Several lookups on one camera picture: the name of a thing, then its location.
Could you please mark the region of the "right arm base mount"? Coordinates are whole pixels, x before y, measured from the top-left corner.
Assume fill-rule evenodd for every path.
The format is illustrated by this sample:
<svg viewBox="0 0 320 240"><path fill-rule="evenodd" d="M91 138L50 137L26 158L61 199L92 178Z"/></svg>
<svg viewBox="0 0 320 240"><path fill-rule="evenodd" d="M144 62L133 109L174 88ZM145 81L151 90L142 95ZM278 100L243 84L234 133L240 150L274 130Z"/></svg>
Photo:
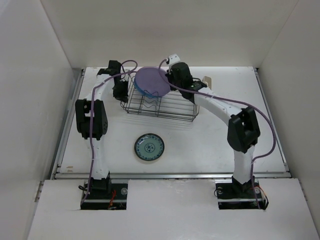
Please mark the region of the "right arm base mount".
<svg viewBox="0 0 320 240"><path fill-rule="evenodd" d="M258 182L249 184L244 192L238 191L232 182L217 182L214 195L220 210L266 210L269 199Z"/></svg>

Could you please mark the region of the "wire dish rack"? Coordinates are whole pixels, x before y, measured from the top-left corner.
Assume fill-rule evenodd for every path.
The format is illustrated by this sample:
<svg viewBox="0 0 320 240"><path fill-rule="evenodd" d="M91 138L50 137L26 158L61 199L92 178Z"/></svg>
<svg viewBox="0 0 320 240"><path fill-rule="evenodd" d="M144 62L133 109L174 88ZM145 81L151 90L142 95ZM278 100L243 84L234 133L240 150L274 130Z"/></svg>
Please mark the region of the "wire dish rack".
<svg viewBox="0 0 320 240"><path fill-rule="evenodd" d="M122 109L133 115L166 118L193 122L200 112L200 107L184 99L178 91L170 91L165 96L150 97L135 86L135 75L127 75L128 100L121 102Z"/></svg>

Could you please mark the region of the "blue plate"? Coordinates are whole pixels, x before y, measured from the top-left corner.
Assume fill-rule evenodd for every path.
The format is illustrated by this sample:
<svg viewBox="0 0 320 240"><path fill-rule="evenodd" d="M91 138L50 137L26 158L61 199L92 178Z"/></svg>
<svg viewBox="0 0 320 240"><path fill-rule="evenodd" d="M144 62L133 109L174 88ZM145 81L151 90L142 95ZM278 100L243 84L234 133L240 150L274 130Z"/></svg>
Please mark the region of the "blue plate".
<svg viewBox="0 0 320 240"><path fill-rule="evenodd" d="M156 97L157 97L156 95L152 95L151 93L149 93L147 90L142 90L142 89L138 86L135 78L134 78L134 80L133 80L133 85L134 85L135 89L136 89L142 96L148 97L149 99L152 99L152 98L156 98Z"/></svg>

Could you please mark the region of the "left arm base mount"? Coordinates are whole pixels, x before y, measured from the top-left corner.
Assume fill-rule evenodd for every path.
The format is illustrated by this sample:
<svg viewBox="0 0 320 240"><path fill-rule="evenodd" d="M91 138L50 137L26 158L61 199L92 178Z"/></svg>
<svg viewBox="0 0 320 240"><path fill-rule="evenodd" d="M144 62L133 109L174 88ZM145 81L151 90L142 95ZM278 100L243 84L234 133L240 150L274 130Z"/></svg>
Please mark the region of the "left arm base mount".
<svg viewBox="0 0 320 240"><path fill-rule="evenodd" d="M91 190L86 196L84 191L81 196L81 210L126 210L128 184L112 183L110 190Z"/></svg>

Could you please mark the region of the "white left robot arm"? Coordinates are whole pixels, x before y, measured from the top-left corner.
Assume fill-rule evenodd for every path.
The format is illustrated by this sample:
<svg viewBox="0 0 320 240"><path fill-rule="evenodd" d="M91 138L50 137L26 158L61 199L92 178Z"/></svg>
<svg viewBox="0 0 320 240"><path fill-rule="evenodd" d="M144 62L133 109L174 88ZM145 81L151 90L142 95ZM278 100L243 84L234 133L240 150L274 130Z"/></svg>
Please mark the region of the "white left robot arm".
<svg viewBox="0 0 320 240"><path fill-rule="evenodd" d="M84 190L94 192L100 198L111 195L112 186L108 183L109 168L105 157L104 143L108 131L108 118L105 109L106 96L112 93L120 102L128 102L128 80L123 74L123 64L110 60L107 68L101 68L92 91L75 102L76 128L91 150L89 180Z"/></svg>

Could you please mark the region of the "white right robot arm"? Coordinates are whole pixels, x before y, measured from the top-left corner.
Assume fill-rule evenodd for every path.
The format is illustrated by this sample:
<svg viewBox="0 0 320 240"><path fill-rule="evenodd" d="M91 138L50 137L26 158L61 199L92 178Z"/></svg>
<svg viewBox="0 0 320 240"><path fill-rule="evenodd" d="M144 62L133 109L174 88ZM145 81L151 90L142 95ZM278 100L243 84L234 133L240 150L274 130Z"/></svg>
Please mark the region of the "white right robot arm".
<svg viewBox="0 0 320 240"><path fill-rule="evenodd" d="M255 145L261 135L256 112L253 107L239 108L227 103L202 81L194 80L189 66L181 61L165 60L168 70L165 81L182 97L209 111L227 126L227 142L234 152L232 193L243 197L254 184L251 163Z"/></svg>

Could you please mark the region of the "lilac plate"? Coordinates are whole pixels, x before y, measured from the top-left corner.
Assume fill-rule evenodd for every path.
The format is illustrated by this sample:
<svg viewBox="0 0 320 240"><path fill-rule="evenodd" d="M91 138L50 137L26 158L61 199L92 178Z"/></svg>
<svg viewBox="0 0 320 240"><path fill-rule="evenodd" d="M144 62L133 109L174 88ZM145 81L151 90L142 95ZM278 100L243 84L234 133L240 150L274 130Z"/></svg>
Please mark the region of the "lilac plate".
<svg viewBox="0 0 320 240"><path fill-rule="evenodd" d="M161 98L171 91L170 85L166 82L166 72L163 69L142 67L136 72L134 78L142 90L148 91L157 98Z"/></svg>

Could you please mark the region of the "teal patterned plate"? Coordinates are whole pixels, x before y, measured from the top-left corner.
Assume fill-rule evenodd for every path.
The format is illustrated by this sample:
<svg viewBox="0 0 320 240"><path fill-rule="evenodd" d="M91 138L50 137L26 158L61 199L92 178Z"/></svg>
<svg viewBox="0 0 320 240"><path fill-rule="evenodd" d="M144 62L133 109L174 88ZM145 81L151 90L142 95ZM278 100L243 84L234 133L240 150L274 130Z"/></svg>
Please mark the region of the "teal patterned plate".
<svg viewBox="0 0 320 240"><path fill-rule="evenodd" d="M133 149L140 160L152 162L163 155L165 143L159 135L146 133L135 141Z"/></svg>

